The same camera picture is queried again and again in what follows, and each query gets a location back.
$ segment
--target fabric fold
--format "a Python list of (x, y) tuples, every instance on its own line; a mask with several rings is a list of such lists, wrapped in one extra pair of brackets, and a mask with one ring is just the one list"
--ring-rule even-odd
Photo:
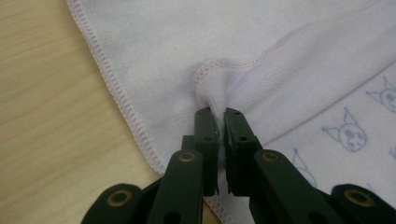
[[(194, 112), (210, 106), (221, 128), (228, 106), (314, 187), (357, 184), (396, 206), (396, 2), (68, 4), (160, 174), (193, 134)], [(220, 220), (253, 223), (248, 199), (227, 194), (223, 169), (219, 189), (206, 201)]]

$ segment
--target brass screw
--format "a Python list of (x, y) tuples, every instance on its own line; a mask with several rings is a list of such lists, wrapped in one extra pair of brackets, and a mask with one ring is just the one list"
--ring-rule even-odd
[(128, 203), (132, 198), (132, 192), (127, 189), (120, 189), (108, 196), (107, 203), (112, 207), (120, 207)]
[(178, 156), (180, 161), (189, 162), (195, 160), (195, 155), (192, 152), (183, 152)]
[(264, 152), (262, 153), (262, 158), (265, 161), (269, 161), (269, 162), (276, 162), (280, 160), (279, 156), (276, 155), (274, 152)]
[(361, 207), (372, 207), (375, 205), (374, 200), (370, 195), (357, 189), (347, 189), (344, 191), (344, 195), (350, 202)]

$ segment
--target printed pattern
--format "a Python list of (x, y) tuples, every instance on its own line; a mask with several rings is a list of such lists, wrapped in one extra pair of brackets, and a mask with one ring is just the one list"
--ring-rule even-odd
[(312, 176), (312, 174), (308, 171), (308, 167), (306, 166), (305, 162), (301, 159), (300, 155), (298, 154), (297, 148), (294, 149), (293, 155), (293, 165), (297, 168), (300, 174), (305, 177), (305, 179), (312, 185), (312, 187), (317, 187), (317, 181)]
[(338, 128), (322, 128), (332, 139), (341, 143), (348, 151), (357, 152), (367, 144), (367, 135), (358, 122), (345, 108), (344, 123)]
[(372, 193), (375, 193), (375, 189), (373, 188), (373, 186), (371, 186), (370, 183), (367, 183), (367, 189), (370, 190)]
[(396, 147), (390, 149), (389, 155), (396, 160)]
[(396, 113), (396, 88), (384, 77), (384, 90), (367, 91), (369, 96), (383, 105), (390, 112)]

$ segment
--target light wood grain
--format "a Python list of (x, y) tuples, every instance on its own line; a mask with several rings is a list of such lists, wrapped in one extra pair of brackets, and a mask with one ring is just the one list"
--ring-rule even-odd
[(0, 223), (79, 223), (106, 188), (158, 177), (66, 2), (2, 0)]

